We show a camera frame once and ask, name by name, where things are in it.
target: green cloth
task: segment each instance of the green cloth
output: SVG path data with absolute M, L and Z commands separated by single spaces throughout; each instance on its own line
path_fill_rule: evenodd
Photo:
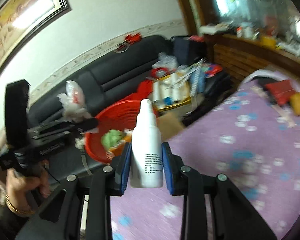
M 115 145 L 118 141 L 122 140 L 125 134 L 122 131 L 110 130 L 101 137 L 101 144 L 107 151 L 110 147 Z

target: red pillow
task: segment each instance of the red pillow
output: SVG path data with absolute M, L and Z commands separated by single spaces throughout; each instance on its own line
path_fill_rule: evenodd
M 265 87 L 273 95 L 279 106 L 283 106 L 290 100 L 290 97 L 296 93 L 290 84 L 290 80 L 282 80 L 276 83 L 266 84 Z

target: white plastic bag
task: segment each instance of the white plastic bag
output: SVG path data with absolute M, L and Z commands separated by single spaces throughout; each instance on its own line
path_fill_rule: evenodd
M 170 72 L 175 72 L 178 67 L 177 58 L 175 56 L 168 56 L 164 52 L 158 54 L 159 61 L 152 65 L 152 68 L 165 67 Z
M 66 81 L 66 92 L 67 94 L 58 95 L 64 108 L 63 117 L 71 122 L 82 122 L 84 119 L 92 118 L 85 108 L 83 91 L 75 81 Z

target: yellow pillow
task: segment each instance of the yellow pillow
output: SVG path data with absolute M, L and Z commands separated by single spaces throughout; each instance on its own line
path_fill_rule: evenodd
M 300 93 L 295 93 L 290 97 L 290 104 L 295 115 L 300 115 Z

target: cardboard box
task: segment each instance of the cardboard box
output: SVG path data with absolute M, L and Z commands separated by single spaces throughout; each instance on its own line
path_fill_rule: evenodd
M 168 112 L 157 119 L 162 141 L 165 142 L 184 130 L 185 126 L 172 112 Z

